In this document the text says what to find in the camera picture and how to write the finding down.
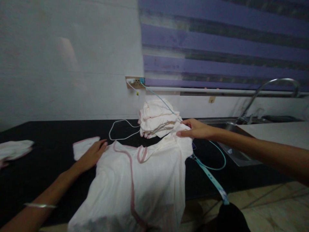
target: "faucet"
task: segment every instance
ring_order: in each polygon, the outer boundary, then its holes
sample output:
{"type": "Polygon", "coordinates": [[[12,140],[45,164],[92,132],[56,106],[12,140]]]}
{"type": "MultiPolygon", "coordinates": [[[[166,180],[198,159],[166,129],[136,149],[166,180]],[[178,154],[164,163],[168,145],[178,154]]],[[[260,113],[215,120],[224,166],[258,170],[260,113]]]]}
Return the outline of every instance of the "faucet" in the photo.
{"type": "Polygon", "coordinates": [[[237,120],[236,120],[236,122],[235,122],[237,125],[240,124],[240,123],[244,123],[244,122],[247,121],[247,119],[246,119],[247,112],[248,112],[250,106],[252,105],[254,99],[255,99],[255,98],[258,96],[258,94],[260,93],[260,91],[261,91],[266,85],[268,85],[269,83],[275,83],[275,82],[278,82],[278,81],[289,81],[289,82],[291,82],[291,83],[294,85],[294,87],[295,87],[295,90],[294,90],[294,92],[293,92],[293,94],[292,94],[291,97],[297,98],[297,97],[299,96],[299,94],[300,94],[300,90],[299,90],[299,89],[300,89],[300,84],[299,84],[298,81],[296,81],[296,80],[294,80],[294,79],[291,79],[291,78],[278,78],[278,79],[273,79],[273,80],[271,80],[271,81],[268,81],[268,82],[266,82],[265,84],[261,85],[261,86],[255,91],[255,93],[254,93],[254,95],[252,96],[252,98],[251,98],[249,104],[247,105],[247,107],[245,108],[245,110],[243,111],[243,113],[237,118],[237,120]]]}

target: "wall outlet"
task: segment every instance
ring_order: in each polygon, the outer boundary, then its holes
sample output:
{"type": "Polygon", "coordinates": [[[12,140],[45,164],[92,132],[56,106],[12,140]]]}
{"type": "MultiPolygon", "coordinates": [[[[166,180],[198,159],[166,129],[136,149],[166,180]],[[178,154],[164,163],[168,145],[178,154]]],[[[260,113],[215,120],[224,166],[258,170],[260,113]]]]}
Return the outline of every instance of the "wall outlet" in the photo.
{"type": "Polygon", "coordinates": [[[132,79],[132,82],[130,83],[130,85],[135,88],[135,89],[144,89],[145,87],[142,86],[141,82],[140,82],[140,78],[142,77],[126,77],[126,86],[128,89],[131,89],[131,87],[129,86],[127,79],[132,79]]]}

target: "bangle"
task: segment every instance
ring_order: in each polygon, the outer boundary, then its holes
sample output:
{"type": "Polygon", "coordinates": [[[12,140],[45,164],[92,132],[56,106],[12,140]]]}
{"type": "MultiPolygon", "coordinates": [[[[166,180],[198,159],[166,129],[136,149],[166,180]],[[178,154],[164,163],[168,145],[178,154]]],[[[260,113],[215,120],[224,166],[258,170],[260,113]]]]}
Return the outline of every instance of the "bangle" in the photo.
{"type": "Polygon", "coordinates": [[[57,208],[54,205],[46,205],[46,204],[36,204],[36,203],[24,203],[25,206],[36,207],[36,208],[57,208]]]}

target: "baby clothing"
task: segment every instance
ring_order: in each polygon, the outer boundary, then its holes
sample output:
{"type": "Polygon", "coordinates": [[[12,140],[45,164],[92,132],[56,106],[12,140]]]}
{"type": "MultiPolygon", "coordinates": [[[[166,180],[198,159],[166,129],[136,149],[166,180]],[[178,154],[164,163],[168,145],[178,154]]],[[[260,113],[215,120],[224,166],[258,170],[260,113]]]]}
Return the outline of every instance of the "baby clothing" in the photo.
{"type": "Polygon", "coordinates": [[[9,141],[0,144],[0,169],[8,166],[5,163],[6,160],[16,160],[30,151],[32,151],[31,146],[34,144],[31,140],[23,141],[9,141]]]}
{"type": "Polygon", "coordinates": [[[73,154],[74,159],[78,161],[88,149],[97,141],[100,140],[100,137],[93,137],[89,139],[84,139],[82,141],[76,142],[73,144],[73,154]]]}
{"type": "MultiPolygon", "coordinates": [[[[165,100],[165,103],[173,111],[172,105],[165,100]]],[[[147,139],[158,136],[164,137],[176,128],[180,121],[179,112],[175,111],[173,114],[163,101],[152,100],[144,103],[143,109],[139,111],[138,123],[141,125],[140,135],[147,139]]]]}
{"type": "Polygon", "coordinates": [[[88,196],[68,231],[177,231],[185,208],[185,160],[192,139],[176,132],[150,147],[115,141],[97,163],[88,196]]]}

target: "stainless steel sink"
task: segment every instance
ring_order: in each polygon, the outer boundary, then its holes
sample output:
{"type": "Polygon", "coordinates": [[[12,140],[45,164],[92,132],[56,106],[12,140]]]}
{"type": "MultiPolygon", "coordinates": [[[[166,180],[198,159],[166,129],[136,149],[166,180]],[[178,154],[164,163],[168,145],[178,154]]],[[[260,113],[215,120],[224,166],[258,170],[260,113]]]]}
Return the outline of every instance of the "stainless steel sink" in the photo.
{"type": "MultiPolygon", "coordinates": [[[[239,127],[229,124],[229,122],[235,122],[235,118],[206,119],[200,121],[213,127],[226,129],[235,132],[237,134],[252,137],[239,127]]],[[[258,119],[258,118],[252,119],[252,124],[260,124],[260,123],[271,123],[271,122],[266,119],[258,119]]],[[[220,145],[221,149],[223,149],[239,167],[261,164],[260,161],[251,159],[249,156],[247,156],[245,153],[239,150],[230,148],[229,146],[226,146],[222,143],[218,144],[220,145]]]]}

